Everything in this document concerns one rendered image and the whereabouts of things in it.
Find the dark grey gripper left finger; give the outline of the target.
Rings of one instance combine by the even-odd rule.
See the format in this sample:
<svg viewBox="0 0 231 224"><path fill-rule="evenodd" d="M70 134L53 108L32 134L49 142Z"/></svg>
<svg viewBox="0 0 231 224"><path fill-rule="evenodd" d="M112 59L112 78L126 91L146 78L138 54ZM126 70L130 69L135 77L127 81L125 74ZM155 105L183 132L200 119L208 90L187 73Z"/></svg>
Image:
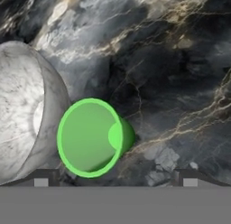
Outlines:
<svg viewBox="0 0 231 224"><path fill-rule="evenodd" d="M25 186L25 187L60 186L60 172L57 169L38 169L23 179L5 184L5 187L11 187L11 186Z"/></svg>

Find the green cup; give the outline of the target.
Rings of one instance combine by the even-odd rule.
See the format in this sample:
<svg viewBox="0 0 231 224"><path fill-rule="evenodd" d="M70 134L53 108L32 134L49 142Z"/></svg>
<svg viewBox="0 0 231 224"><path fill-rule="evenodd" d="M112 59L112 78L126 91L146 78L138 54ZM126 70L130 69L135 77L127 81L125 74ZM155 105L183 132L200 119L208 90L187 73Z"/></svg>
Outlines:
<svg viewBox="0 0 231 224"><path fill-rule="evenodd" d="M98 98L73 104L61 119L57 134L62 162L84 178L96 178L111 170L134 140L132 126Z"/></svg>

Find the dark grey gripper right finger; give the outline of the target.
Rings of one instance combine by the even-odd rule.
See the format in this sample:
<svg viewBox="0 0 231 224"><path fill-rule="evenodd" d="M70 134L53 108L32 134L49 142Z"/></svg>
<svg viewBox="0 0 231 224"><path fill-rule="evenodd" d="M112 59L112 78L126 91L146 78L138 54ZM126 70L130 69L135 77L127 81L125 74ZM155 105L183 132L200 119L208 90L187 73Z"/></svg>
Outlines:
<svg viewBox="0 0 231 224"><path fill-rule="evenodd" d="M198 179L203 182L208 182L216 186L228 187L229 184L225 182L218 181L207 174L201 173L194 169L177 169L174 171L174 185L183 187L183 181L185 179Z"/></svg>

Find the white marbled bowl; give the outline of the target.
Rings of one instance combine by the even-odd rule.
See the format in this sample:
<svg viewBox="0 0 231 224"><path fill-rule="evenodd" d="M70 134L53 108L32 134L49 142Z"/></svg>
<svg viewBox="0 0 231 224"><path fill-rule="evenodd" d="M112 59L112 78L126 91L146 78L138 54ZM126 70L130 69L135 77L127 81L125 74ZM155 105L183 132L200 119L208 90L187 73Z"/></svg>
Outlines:
<svg viewBox="0 0 231 224"><path fill-rule="evenodd" d="M69 94L60 74L23 42L0 44L0 185L20 180L56 152Z"/></svg>

